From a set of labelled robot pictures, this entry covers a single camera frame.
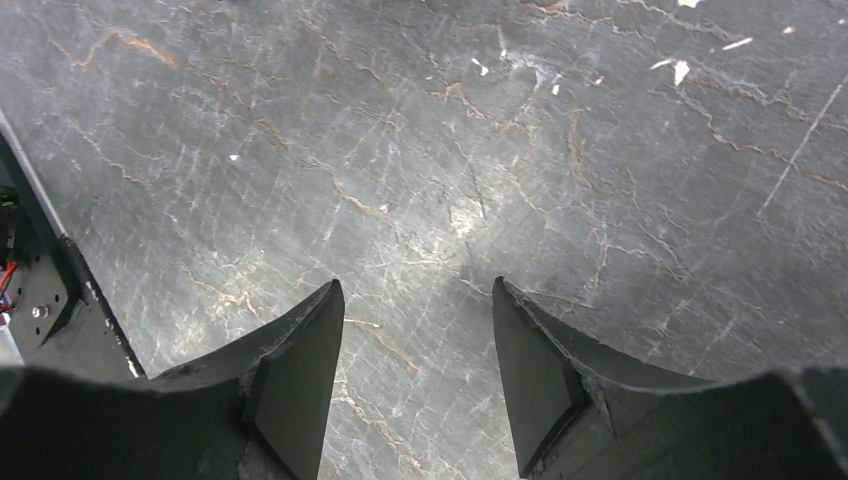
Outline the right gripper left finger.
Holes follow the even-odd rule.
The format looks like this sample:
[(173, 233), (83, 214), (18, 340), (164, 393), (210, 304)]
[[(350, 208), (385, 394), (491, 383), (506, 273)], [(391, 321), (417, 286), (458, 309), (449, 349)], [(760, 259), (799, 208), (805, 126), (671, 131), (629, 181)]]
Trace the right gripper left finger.
[(1, 371), (5, 479), (314, 479), (344, 328), (331, 280), (152, 379)]

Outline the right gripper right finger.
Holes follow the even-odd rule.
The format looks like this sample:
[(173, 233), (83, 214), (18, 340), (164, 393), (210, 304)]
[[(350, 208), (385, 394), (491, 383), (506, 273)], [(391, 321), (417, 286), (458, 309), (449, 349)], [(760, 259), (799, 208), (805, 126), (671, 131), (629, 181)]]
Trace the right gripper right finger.
[(497, 278), (497, 359), (523, 479), (843, 479), (847, 372), (710, 381), (643, 362)]

